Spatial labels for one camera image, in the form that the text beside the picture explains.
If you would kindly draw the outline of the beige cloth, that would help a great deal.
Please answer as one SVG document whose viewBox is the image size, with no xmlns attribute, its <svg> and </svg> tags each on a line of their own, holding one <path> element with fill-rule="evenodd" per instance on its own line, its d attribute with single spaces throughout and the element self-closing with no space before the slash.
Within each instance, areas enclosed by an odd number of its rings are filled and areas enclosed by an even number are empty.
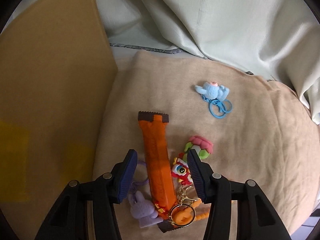
<svg viewBox="0 0 320 240">
<path fill-rule="evenodd" d="M 285 84 L 248 75 L 198 58 L 180 59 L 138 51 L 116 59 L 118 74 L 108 99 L 93 176 L 122 161 L 129 149 L 144 157 L 138 112 L 166 113 L 170 159 L 199 135 L 214 144 L 207 163 L 229 180 L 253 179 L 289 233 L 310 216 L 319 191 L 319 127 Z M 195 85 L 217 82 L 229 88 L 233 110 L 211 115 Z"/>
</svg>

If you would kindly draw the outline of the orange snack bar wrapper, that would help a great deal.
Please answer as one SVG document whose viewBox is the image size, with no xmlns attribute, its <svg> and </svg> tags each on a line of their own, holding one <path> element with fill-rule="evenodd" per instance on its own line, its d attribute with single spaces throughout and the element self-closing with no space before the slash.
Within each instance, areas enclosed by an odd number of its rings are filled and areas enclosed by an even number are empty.
<svg viewBox="0 0 320 240">
<path fill-rule="evenodd" d="M 169 115 L 140 111 L 138 122 L 143 133 L 144 159 L 152 202 L 159 216 L 163 218 L 158 228 L 163 233 L 176 230 L 178 227 L 169 220 L 170 211 L 177 204 L 165 137 Z"/>
</svg>

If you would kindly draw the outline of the purple bunny keychain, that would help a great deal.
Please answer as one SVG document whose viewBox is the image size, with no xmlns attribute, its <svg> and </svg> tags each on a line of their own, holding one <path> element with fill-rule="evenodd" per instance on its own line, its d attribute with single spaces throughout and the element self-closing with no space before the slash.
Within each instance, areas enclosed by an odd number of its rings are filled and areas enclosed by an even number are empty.
<svg viewBox="0 0 320 240">
<path fill-rule="evenodd" d="M 163 218 L 159 216 L 153 202 L 145 199 L 143 194 L 138 190 L 139 187 L 145 186 L 148 183 L 148 178 L 141 181 L 133 180 L 127 196 L 131 206 L 131 216 L 138 220 L 140 228 L 147 228 L 163 222 Z"/>
</svg>

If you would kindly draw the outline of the white curtain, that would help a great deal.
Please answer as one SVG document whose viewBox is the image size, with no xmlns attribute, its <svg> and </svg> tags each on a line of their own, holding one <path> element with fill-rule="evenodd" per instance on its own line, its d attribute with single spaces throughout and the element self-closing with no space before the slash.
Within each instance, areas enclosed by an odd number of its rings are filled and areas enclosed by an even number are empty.
<svg viewBox="0 0 320 240">
<path fill-rule="evenodd" d="M 96 0 L 110 44 L 188 52 L 293 88 L 319 123 L 319 22 L 303 0 Z"/>
</svg>

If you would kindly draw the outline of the orange bead keychain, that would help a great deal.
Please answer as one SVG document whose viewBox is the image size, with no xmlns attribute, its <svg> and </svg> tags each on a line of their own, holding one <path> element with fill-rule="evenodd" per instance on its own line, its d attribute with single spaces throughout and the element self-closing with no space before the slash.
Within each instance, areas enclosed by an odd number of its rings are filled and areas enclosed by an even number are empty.
<svg viewBox="0 0 320 240">
<path fill-rule="evenodd" d="M 186 227 L 195 221 L 207 219 L 210 210 L 200 210 L 202 200 L 196 196 L 194 185 L 182 187 L 178 192 L 177 204 L 169 212 L 169 222 L 175 227 Z"/>
</svg>

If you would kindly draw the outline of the lion dance doll keychain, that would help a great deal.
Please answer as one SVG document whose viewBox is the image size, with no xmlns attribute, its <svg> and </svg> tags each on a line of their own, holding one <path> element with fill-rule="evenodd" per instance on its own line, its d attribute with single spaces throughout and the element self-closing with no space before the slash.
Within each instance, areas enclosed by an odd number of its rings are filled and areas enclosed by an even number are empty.
<svg viewBox="0 0 320 240">
<path fill-rule="evenodd" d="M 182 186 L 190 186 L 193 184 L 191 177 L 190 164 L 192 160 L 191 152 L 195 153 L 200 160 L 207 159 L 212 155 L 214 144 L 199 135 L 190 137 L 186 143 L 183 152 L 177 158 L 174 158 L 171 168 L 171 176 L 177 179 Z"/>
</svg>

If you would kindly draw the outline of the blue plush keychain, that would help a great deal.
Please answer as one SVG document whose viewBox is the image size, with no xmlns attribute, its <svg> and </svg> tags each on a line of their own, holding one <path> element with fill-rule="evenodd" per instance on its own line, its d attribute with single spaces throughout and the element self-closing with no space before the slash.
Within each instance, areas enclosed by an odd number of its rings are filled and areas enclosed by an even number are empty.
<svg viewBox="0 0 320 240">
<path fill-rule="evenodd" d="M 208 103 L 209 112 L 213 117 L 223 119 L 233 110 L 232 103 L 227 99 L 229 88 L 217 82 L 205 82 L 202 86 L 195 85 L 195 91 Z"/>
</svg>

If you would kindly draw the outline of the cardboard box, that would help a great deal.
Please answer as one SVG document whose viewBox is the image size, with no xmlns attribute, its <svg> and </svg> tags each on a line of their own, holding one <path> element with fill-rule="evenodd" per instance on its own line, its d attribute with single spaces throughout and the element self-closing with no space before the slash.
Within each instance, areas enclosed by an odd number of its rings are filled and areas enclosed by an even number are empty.
<svg viewBox="0 0 320 240">
<path fill-rule="evenodd" d="M 92 179 L 116 73 L 95 0 L 38 0 L 1 34 L 1 210 L 20 239 Z"/>
</svg>

